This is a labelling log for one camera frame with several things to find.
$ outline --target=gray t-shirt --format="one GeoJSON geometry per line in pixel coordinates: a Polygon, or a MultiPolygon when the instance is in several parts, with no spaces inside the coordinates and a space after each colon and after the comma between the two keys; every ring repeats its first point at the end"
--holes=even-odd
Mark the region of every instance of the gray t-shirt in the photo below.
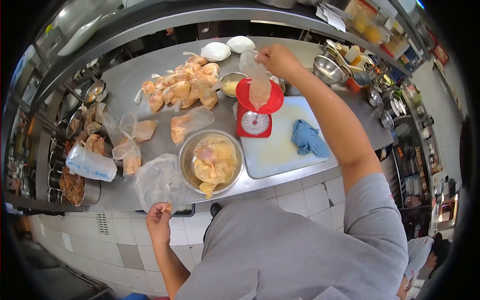
{"type": "Polygon", "coordinates": [[[227,205],[175,299],[395,299],[407,238],[383,174],[350,189],[344,226],[346,234],[269,201],[227,205]]]}

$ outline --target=floor drain grate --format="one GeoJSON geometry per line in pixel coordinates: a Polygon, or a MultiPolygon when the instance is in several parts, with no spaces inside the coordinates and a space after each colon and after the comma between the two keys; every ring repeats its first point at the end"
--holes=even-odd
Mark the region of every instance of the floor drain grate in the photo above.
{"type": "Polygon", "coordinates": [[[107,215],[104,213],[97,213],[96,214],[96,221],[98,223],[98,230],[101,234],[110,234],[108,231],[108,224],[107,224],[107,215]]]}

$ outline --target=shelf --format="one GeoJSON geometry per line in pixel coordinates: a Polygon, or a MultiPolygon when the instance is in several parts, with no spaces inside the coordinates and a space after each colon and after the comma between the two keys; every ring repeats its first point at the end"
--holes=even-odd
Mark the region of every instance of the shelf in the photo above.
{"type": "Polygon", "coordinates": [[[108,18],[80,49],[69,56],[58,58],[40,82],[32,111],[37,111],[47,96],[62,82],[72,77],[75,71],[116,47],[166,28],[223,20],[270,21],[315,30],[326,36],[357,44],[391,63],[408,77],[412,77],[411,72],[399,61],[388,56],[378,46],[352,33],[338,31],[320,20],[315,16],[312,7],[296,4],[291,10],[283,10],[247,0],[163,1],[150,6],[148,3],[140,3],[108,18]]]}

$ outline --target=scale dial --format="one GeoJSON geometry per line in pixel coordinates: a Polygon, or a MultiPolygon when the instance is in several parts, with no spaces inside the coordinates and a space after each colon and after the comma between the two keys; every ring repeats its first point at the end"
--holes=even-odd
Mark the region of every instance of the scale dial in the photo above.
{"type": "Polygon", "coordinates": [[[257,135],[267,130],[270,125],[270,118],[268,115],[257,114],[256,112],[248,110],[241,117],[240,124],[245,132],[257,135]]]}

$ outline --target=stainless steel counter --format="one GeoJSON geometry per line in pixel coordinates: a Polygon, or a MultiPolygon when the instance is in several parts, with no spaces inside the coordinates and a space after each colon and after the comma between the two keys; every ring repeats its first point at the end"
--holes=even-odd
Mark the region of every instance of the stainless steel counter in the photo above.
{"type": "MultiPolygon", "coordinates": [[[[312,67],[313,58],[320,54],[321,51],[317,44],[298,40],[272,37],[251,37],[251,39],[257,45],[257,49],[273,43],[280,43],[287,46],[299,61],[308,68],[312,67]]],[[[214,41],[218,42],[226,42],[227,40],[228,38],[214,39],[214,41]]],[[[200,49],[211,41],[212,40],[201,40],[160,49],[124,62],[105,72],[102,79],[105,80],[108,86],[108,97],[106,99],[108,103],[108,113],[117,121],[120,121],[124,113],[135,109],[136,104],[133,98],[140,89],[143,81],[149,79],[153,73],[164,75],[166,74],[166,70],[173,70],[186,60],[187,57],[183,56],[182,52],[200,53],[200,49]]],[[[239,54],[232,53],[228,59],[218,63],[220,66],[219,76],[221,77],[228,72],[238,71],[239,59],[239,54]]],[[[365,95],[352,94],[338,85],[333,86],[332,89],[342,97],[357,115],[374,149],[381,148],[393,142],[390,131],[381,126],[373,109],[368,104],[366,98],[364,98],[365,95]]],[[[215,122],[206,128],[221,129],[235,135],[235,117],[231,109],[235,101],[236,99],[227,97],[219,92],[218,103],[212,109],[215,122]]],[[[183,115],[189,109],[199,105],[200,102],[198,101],[190,108],[182,109],[178,114],[173,111],[166,111],[158,112],[148,117],[149,120],[157,120],[158,125],[152,139],[140,143],[143,163],[163,153],[178,153],[180,147],[175,146],[170,138],[170,120],[172,117],[183,115]]],[[[247,170],[244,169],[240,175],[240,179],[231,189],[225,193],[215,195],[212,199],[263,189],[318,173],[337,165],[338,162],[336,158],[331,154],[330,158],[323,163],[258,180],[250,178],[247,170]]],[[[141,209],[134,185],[135,177],[113,180],[113,182],[102,181],[98,203],[87,206],[85,209],[88,211],[127,211],[141,209]]],[[[194,191],[190,191],[187,198],[185,203],[205,201],[203,194],[194,191]]]]}

